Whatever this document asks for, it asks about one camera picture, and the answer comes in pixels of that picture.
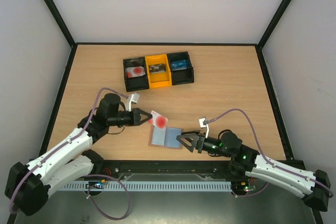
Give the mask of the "white red card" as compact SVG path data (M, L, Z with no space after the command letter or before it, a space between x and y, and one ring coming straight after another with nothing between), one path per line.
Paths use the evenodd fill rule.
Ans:
M142 66L138 67L127 67L126 73L128 78L142 77L145 75L144 68Z
M165 129L168 123L168 119L161 114L157 113L156 111L151 111L152 118L148 120L148 122L160 129Z

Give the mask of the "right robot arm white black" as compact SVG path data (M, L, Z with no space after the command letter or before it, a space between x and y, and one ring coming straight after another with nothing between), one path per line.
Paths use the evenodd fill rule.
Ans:
M299 197L306 206L318 211L328 211L329 199L333 196L326 172L314 172L295 168L278 162L243 144L231 130L223 130L218 138L200 131L183 132L176 140L190 152L203 151L220 157L228 157L229 172L239 178L243 175L262 179L283 188Z

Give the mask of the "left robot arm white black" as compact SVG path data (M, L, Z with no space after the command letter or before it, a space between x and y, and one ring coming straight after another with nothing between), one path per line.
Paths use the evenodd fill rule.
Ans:
M64 185L80 177L97 177L103 158L91 146L108 135L112 126L124 129L152 119L152 114L131 107L137 101L137 94L132 94L126 103L115 93L96 99L88 116L63 141L27 164L13 165L5 188L9 210L18 209L31 216Z

